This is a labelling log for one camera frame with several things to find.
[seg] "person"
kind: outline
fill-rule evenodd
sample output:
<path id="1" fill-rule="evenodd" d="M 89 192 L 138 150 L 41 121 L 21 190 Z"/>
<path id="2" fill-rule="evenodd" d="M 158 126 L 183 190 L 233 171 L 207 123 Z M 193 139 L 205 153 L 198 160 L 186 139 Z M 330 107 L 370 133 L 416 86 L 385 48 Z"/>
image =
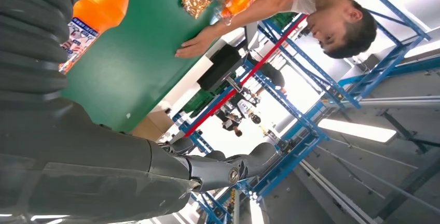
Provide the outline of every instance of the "person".
<path id="1" fill-rule="evenodd" d="M 279 12 L 309 14 L 307 28 L 329 57 L 342 59 L 365 52 L 376 38 L 373 16 L 355 0 L 255 0 L 233 17 L 207 26 L 177 50 L 178 58 L 202 55 L 217 38 L 239 27 L 267 19 Z"/>
<path id="2" fill-rule="evenodd" d="M 254 97 L 254 95 L 250 92 L 249 89 L 243 88 L 243 91 Z M 232 106 L 237 108 L 242 118 L 245 119 L 250 118 L 252 122 L 254 122 L 255 124 L 261 123 L 261 118 L 257 115 L 257 111 L 255 107 L 256 103 L 251 103 L 241 93 L 237 93 L 233 98 L 229 100 L 229 102 Z"/>
<path id="3" fill-rule="evenodd" d="M 223 129 L 226 131 L 234 131 L 237 137 L 241 137 L 243 135 L 243 132 L 238 127 L 240 122 L 230 118 L 223 110 L 219 110 L 215 115 L 223 122 Z"/>
<path id="4" fill-rule="evenodd" d="M 246 58 L 250 63 L 252 63 L 254 66 L 258 64 L 258 61 L 254 58 L 252 58 L 252 56 L 250 54 L 247 54 L 247 58 Z M 283 74 L 276 68 L 274 68 L 274 66 L 272 66 L 272 64 L 266 62 L 264 63 L 259 71 L 266 76 L 271 82 L 272 84 L 275 85 L 276 89 L 279 89 L 283 94 L 287 93 L 287 90 L 284 88 L 285 86 L 285 81 L 284 81 L 284 76 Z M 265 89 L 263 87 L 261 87 L 257 92 L 256 95 L 260 96 L 261 93 L 264 91 Z"/>

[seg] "green table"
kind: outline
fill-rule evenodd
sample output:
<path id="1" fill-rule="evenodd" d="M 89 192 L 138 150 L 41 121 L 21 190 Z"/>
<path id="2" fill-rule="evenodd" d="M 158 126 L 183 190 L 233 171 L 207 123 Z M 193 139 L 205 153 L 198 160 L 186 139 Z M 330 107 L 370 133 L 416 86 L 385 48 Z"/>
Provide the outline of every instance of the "green table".
<path id="1" fill-rule="evenodd" d="M 195 20 L 181 0 L 130 0 L 122 24 L 105 32 L 68 73 L 63 95 L 94 122 L 132 131 L 197 62 L 174 54 L 212 16 L 213 7 Z"/>

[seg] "black hair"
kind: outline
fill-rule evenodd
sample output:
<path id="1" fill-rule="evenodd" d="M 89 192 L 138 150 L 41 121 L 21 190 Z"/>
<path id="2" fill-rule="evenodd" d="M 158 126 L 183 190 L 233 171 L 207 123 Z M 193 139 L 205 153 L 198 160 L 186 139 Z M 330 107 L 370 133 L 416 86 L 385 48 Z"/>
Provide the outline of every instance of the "black hair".
<path id="1" fill-rule="evenodd" d="M 255 124 L 261 123 L 261 118 L 257 115 L 252 115 L 251 119 L 252 119 L 252 122 L 254 122 Z"/>
<path id="2" fill-rule="evenodd" d="M 362 12 L 362 19 L 356 23 L 346 23 L 345 44 L 326 54 L 335 59 L 350 58 L 361 52 L 367 51 L 371 43 L 376 39 L 377 23 L 371 13 L 356 1 L 352 1 L 353 7 Z"/>

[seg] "robotic hand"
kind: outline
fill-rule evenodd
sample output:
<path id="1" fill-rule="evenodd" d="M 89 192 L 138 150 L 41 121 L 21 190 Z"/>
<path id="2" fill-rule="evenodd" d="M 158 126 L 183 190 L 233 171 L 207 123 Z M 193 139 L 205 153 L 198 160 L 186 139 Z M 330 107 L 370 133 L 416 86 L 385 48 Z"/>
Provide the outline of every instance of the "robotic hand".
<path id="1" fill-rule="evenodd" d="M 60 44 L 76 1 L 0 4 L 1 223 L 148 219 L 179 211 L 192 190 L 231 186 L 276 158 L 269 144 L 228 159 L 168 153 L 94 124 L 60 96 L 67 86 Z"/>

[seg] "man's arm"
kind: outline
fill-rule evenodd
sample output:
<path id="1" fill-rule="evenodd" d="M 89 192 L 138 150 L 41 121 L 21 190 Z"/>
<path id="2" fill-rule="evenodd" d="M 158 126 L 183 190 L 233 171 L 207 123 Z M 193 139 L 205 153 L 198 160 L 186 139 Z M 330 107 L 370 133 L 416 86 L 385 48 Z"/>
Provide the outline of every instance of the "man's arm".
<path id="1" fill-rule="evenodd" d="M 214 24 L 218 36 L 225 35 L 239 27 L 267 19 L 291 7 L 293 0 L 256 0 L 248 9 L 236 15 L 230 25 L 224 21 Z"/>
<path id="2" fill-rule="evenodd" d="M 233 17 L 230 25 L 219 21 L 205 27 L 195 38 L 186 41 L 176 51 L 176 57 L 193 58 L 204 54 L 217 38 L 247 24 L 267 19 L 279 12 L 289 10 L 293 0 L 256 0 L 248 9 Z"/>

